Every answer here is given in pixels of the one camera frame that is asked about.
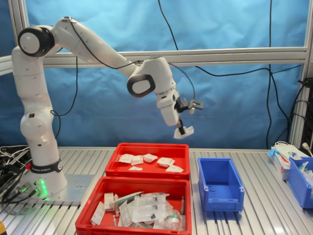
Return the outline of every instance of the red crate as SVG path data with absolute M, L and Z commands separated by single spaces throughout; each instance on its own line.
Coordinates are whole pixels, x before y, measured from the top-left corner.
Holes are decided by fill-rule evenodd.
M 99 202 L 104 203 L 104 193 L 114 192 L 119 197 L 143 191 L 144 193 L 164 192 L 174 209 L 180 211 L 181 197 L 185 197 L 186 231 L 170 231 L 160 229 L 141 229 L 115 227 L 113 224 L 114 211 L 106 211 L 100 225 L 92 225 L 90 220 Z M 102 177 L 90 195 L 82 212 L 76 220 L 78 235 L 191 235 L 191 202 L 190 185 L 187 180 L 178 179 L 142 179 L 124 177 Z
M 184 171 L 182 173 L 166 172 L 166 168 L 160 166 L 157 160 L 152 163 L 144 161 L 143 164 L 135 165 L 141 167 L 141 171 L 129 170 L 131 164 L 119 163 L 123 154 L 145 155 L 171 158 L 175 160 L 174 165 Z M 186 179 L 189 180 L 189 147 L 186 144 L 162 144 L 162 143 L 120 143 L 114 151 L 107 167 L 107 176 L 136 177 L 136 178 L 158 178 L 158 179 Z

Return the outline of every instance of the ribbed metal surface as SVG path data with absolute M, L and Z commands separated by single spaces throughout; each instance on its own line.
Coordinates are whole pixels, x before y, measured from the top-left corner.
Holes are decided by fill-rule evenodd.
M 114 148 L 60 148 L 64 171 L 95 174 L 83 200 L 87 201 Z M 232 158 L 245 186 L 244 211 L 203 213 L 198 179 L 198 157 Z M 289 186 L 279 179 L 263 150 L 190 150 L 193 234 L 197 235 L 313 235 L 313 211 L 303 210 Z M 0 208 L 9 235 L 75 235 L 82 207 L 17 204 Z

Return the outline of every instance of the blue storage bin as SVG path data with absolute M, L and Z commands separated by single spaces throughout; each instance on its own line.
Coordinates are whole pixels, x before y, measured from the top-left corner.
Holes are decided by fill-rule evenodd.
M 299 170 L 299 166 L 305 162 L 309 162 L 306 168 L 313 170 L 313 158 L 305 157 L 302 158 L 302 160 L 290 158 L 288 184 L 302 208 L 313 208 L 313 197 L 311 196 L 312 187 Z
M 245 189 L 230 158 L 198 158 L 204 211 L 242 212 Z

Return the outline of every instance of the blue curtain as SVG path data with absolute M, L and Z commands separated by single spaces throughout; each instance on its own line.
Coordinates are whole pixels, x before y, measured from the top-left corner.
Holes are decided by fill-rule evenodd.
M 268 47 L 269 0 L 183 1 L 161 0 L 179 49 Z M 7 2 L 0 2 L 1 31 L 7 37 L 1 48 L 14 47 Z M 95 31 L 117 51 L 175 50 L 157 0 L 74 0 L 27 1 L 31 25 L 54 25 L 70 15 Z M 308 1 L 273 1 L 272 47 L 302 47 Z M 272 65 L 272 71 L 296 65 Z M 207 66 L 215 74 L 237 73 L 267 65 Z M 78 96 L 73 110 L 62 117 L 60 146 L 116 146 L 120 142 L 186 143 L 190 147 L 265 148 L 269 118 L 266 108 L 268 72 L 212 77 L 195 67 L 182 68 L 191 77 L 196 100 L 205 109 L 194 115 L 182 114 L 185 126 L 195 133 L 183 140 L 173 139 L 175 127 L 167 127 L 156 108 L 155 94 L 132 97 L 127 78 L 115 70 L 79 69 Z M 189 81 L 172 68 L 182 98 L 192 98 Z M 283 110 L 288 114 L 297 92 L 300 68 L 274 75 Z M 75 69 L 45 69 L 53 108 L 60 114 L 71 106 L 75 94 Z M 0 77 L 0 144 L 24 143 L 20 133 L 23 107 L 11 74 Z M 273 83 L 269 107 L 273 144 L 287 122 L 276 104 Z M 58 130 L 54 119 L 54 131 Z

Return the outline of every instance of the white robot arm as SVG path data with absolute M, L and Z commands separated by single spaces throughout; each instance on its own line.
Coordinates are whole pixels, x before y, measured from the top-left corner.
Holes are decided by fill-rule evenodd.
M 33 197 L 53 195 L 67 185 L 52 131 L 52 105 L 43 69 L 43 58 L 62 47 L 86 62 L 119 70 L 129 78 L 127 89 L 135 97 L 154 91 L 156 105 L 166 124 L 177 126 L 174 138 L 182 139 L 193 134 L 193 127 L 184 127 L 179 114 L 184 110 L 202 109 L 203 104 L 194 100 L 181 102 L 172 72 L 163 57 L 149 58 L 139 67 L 72 17 L 60 19 L 54 27 L 40 25 L 26 28 L 19 34 L 18 44 L 12 51 L 13 75 L 25 109 L 21 132 L 32 156 L 31 171 L 22 176 L 21 185 L 37 185 L 39 192 Z

